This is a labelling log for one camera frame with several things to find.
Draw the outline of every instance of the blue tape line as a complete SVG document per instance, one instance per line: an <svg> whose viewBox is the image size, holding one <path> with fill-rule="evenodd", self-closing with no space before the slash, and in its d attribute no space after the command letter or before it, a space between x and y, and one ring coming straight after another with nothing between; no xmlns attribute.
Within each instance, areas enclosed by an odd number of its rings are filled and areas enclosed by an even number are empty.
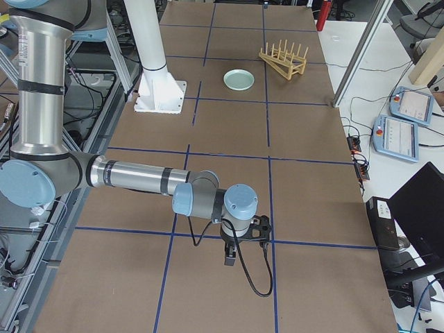
<svg viewBox="0 0 444 333"><path fill-rule="evenodd" d="M270 147L270 113L268 111L268 83L266 79L266 63L264 62L264 77L265 77L265 108L266 108L266 144Z"/></svg>
<svg viewBox="0 0 444 333"><path fill-rule="evenodd" d="M191 237L190 234L183 234L183 233L175 233L174 236L176 236L176 237ZM213 236L213 235L211 235L211 234L206 234L206 235L203 236L203 238L208 238L208 239L222 239L222 237L220 237L220 236Z"/></svg>
<svg viewBox="0 0 444 333"><path fill-rule="evenodd" d="M126 234L155 234L157 236L169 236L170 232L162 231L150 231L150 230L135 230L135 229L117 229L117 228L101 228L101 227L86 227L76 226L77 230L90 230L90 231L106 231L106 232L122 232Z"/></svg>
<svg viewBox="0 0 444 333"><path fill-rule="evenodd" d="M2 86L2 85L4 85L5 84L5 82L8 80L8 78L5 78L4 80L3 80L3 82L2 83L0 83L0 87Z"/></svg>
<svg viewBox="0 0 444 333"><path fill-rule="evenodd" d="M197 106L199 104L199 97L200 97L200 89L202 87L202 81L199 81L199 89L197 91L197 100L196 100L196 104L194 106L194 116L193 116L193 121L191 123L192 126L194 126L195 121L196 121L196 115L197 115Z"/></svg>
<svg viewBox="0 0 444 333"><path fill-rule="evenodd" d="M190 55L166 55L167 58L190 58L190 59L203 59L203 57L194 57Z"/></svg>
<svg viewBox="0 0 444 333"><path fill-rule="evenodd" d="M245 158L249 160L267 160L267 157L260 156L242 156L242 155L228 155L228 154L218 154L218 153L190 153L190 155L195 156L213 156L213 157L233 157L233 158Z"/></svg>
<svg viewBox="0 0 444 333"><path fill-rule="evenodd" d="M289 161L289 162L302 162L302 163L323 163L323 164L340 164L340 165L353 165L353 162L335 162L335 161L318 161L318 160L302 160L300 158L285 158L285 157L263 157L263 156L247 156L247 155L232 155L222 153L194 153L183 151L162 151L156 149L142 149L142 148L124 148L124 147L108 147L110 150L118 151L142 151L145 153L166 153L166 154L179 154L179 155L195 155L195 156L212 156L212 157L232 157L232 158L245 158L250 160L267 160L270 158L272 161Z"/></svg>
<svg viewBox="0 0 444 333"><path fill-rule="evenodd" d="M157 149L142 149L142 148L126 148L126 147L108 147L110 150L114 151L143 151L145 153L166 153L166 154L180 154L186 155L186 152L183 151L164 151Z"/></svg>
<svg viewBox="0 0 444 333"><path fill-rule="evenodd" d="M245 28L245 27L233 27L233 26L197 26L197 25L183 25L183 24L159 24L160 26L177 26L180 28L214 28L214 29L239 29L239 30L263 30L263 28ZM267 31L291 31L294 33L317 33L316 30L302 30L302 29L276 29L266 28Z"/></svg>
<svg viewBox="0 0 444 333"><path fill-rule="evenodd" d="M178 220L178 215L174 214L172 235L170 236L170 239L169 239L168 253L166 255L164 276L162 278L162 286L160 287L159 302L157 303L157 311L156 311L156 314L155 314L155 322L154 322L153 333L157 333L157 327L159 325L160 311L162 309L162 301L163 301L164 292L165 292L165 284L167 283L167 273L168 273L168 268L169 268L169 261L170 261L170 258L171 258L171 250L173 249L174 231L176 229L176 222L177 222L177 220Z"/></svg>
<svg viewBox="0 0 444 333"><path fill-rule="evenodd" d="M353 162L335 162L335 161L318 161L318 160L301 160L299 158L281 158L281 157L272 157L273 161L293 161L293 162L302 162L302 163L321 163L321 164L340 164L340 165L353 165Z"/></svg>
<svg viewBox="0 0 444 333"><path fill-rule="evenodd" d="M264 38L264 49L265 49L265 14L264 7L262 6L262 35ZM264 82L265 82L265 108L266 108L266 144L270 147L270 114L268 111L268 83L266 78L266 63L264 62Z"/></svg>
<svg viewBox="0 0 444 333"><path fill-rule="evenodd" d="M177 26L180 28L209 28L210 26L194 26L194 25L184 25L184 24L164 24L159 23L160 26Z"/></svg>
<svg viewBox="0 0 444 333"><path fill-rule="evenodd" d="M287 104L287 105L328 106L327 103L272 102L272 101L268 101L268 103L270 103L270 104Z"/></svg>
<svg viewBox="0 0 444 333"><path fill-rule="evenodd" d="M320 246L324 248L356 248L360 250L377 250L376 246L363 246L363 245L347 245L347 244L331 244L331 243L314 243L310 241L274 241L276 244L288 244L288 245L304 245L304 246Z"/></svg>
<svg viewBox="0 0 444 333"><path fill-rule="evenodd" d="M196 99L196 97L185 97L185 99ZM310 106L328 106L326 103L302 103L302 102L272 102L272 101L245 101L241 99L213 99L208 97L200 97L202 101L222 101L236 103L268 103L268 104L285 104L285 105L310 105Z"/></svg>
<svg viewBox="0 0 444 333"><path fill-rule="evenodd" d="M204 59L204 57L196 57L196 56L191 56L191 55L166 55L165 57L167 58L190 58L190 59ZM262 62L263 60L261 59L247 59L247 58L212 58L212 57L207 57L207 60L234 60L234 61L253 61L253 62ZM309 65L326 65L326 62L307 62L307 64Z"/></svg>
<svg viewBox="0 0 444 333"><path fill-rule="evenodd" d="M121 232L124 234L152 234L155 236L177 236L177 237L189 237L191 234L181 233L181 232L163 232L163 231L152 231L152 230L136 230L136 229L117 229L117 228L102 228L102 227L87 227L87 226L76 226L76 230L87 230L87 231L104 231L104 232ZM220 236L205 235L203 238L209 239L221 239ZM329 243L315 243L308 241L286 241L282 239L272 239L273 244L286 244L286 245L297 245L297 246L321 246L327 248L356 248L360 250L377 250L374 246L363 246L363 245L348 245L348 244L329 244Z"/></svg>
<svg viewBox="0 0 444 333"><path fill-rule="evenodd" d="M273 302L275 312L275 333L279 333L279 311L278 311L278 284L276 282L276 249L275 249L275 228L273 211L273 176L271 173L271 158L268 157L268 192L270 196L270 224L271 224L271 261L273 268Z"/></svg>
<svg viewBox="0 0 444 333"><path fill-rule="evenodd" d="M213 27L213 21L214 21L214 13L216 12L216 4L213 5L213 14L211 16L211 22L210 22L210 30L208 31L208 40L207 40L207 47L205 49L205 57L203 58L203 66L205 67L205 63L207 62L207 54L208 54L208 46L210 45L210 38L211 38L211 29Z"/></svg>
<svg viewBox="0 0 444 333"><path fill-rule="evenodd" d="M187 166L188 166L188 157L189 157L189 149L190 149L190 147L191 147L191 144L188 144L188 147L187 147L187 153L186 153L186 155L185 155L185 162L184 162L184 164L183 164L183 169L184 169L184 170L187 170Z"/></svg>

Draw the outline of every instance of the light green plate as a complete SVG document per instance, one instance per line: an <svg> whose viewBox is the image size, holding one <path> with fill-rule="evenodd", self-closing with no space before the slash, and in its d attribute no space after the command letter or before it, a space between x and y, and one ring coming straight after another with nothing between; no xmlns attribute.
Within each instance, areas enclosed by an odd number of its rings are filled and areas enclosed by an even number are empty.
<svg viewBox="0 0 444 333"><path fill-rule="evenodd" d="M232 90L247 90L255 82L255 77L243 69L233 69L223 76L223 82Z"/></svg>

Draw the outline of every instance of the blue cable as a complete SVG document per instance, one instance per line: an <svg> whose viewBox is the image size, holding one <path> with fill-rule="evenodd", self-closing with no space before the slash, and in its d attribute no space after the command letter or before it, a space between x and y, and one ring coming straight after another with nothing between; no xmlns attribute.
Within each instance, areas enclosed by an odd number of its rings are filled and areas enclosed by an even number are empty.
<svg viewBox="0 0 444 333"><path fill-rule="evenodd" d="M416 317L418 316L419 308L421 307L422 299L424 298L425 293L430 289L432 284L435 283L436 281L438 281L438 279L435 279L435 280L429 282L427 287L424 288L424 291L422 292L421 297L419 299L418 306L416 307L415 316L413 317L413 320L411 321L411 327L410 327L410 332L409 333L413 332L413 327L414 327L415 322L416 322Z"/></svg>

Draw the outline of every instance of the metal base plate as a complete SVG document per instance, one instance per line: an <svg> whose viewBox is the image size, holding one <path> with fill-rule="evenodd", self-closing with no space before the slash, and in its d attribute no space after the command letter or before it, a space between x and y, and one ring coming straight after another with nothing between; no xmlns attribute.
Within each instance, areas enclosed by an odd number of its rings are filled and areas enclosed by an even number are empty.
<svg viewBox="0 0 444 333"><path fill-rule="evenodd" d="M185 96L185 91L187 90L186 81L176 81L180 90L183 91L183 96ZM169 113L169 114L179 114L182 112L184 98L171 99L168 103L162 104L159 108L155 107L154 96L139 96L134 105L135 112L155 112L155 113Z"/></svg>

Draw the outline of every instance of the red fire extinguisher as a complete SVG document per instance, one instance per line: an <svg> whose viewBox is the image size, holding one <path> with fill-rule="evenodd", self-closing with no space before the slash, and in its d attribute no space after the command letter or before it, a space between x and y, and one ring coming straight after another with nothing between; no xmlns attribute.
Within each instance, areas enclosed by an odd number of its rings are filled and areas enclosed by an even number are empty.
<svg viewBox="0 0 444 333"><path fill-rule="evenodd" d="M316 23L317 31L322 31L322 29L324 29L324 24L330 13L331 7L332 7L332 0L324 0L324 2L322 2L321 12L319 13L318 17L318 23Z"/></svg>

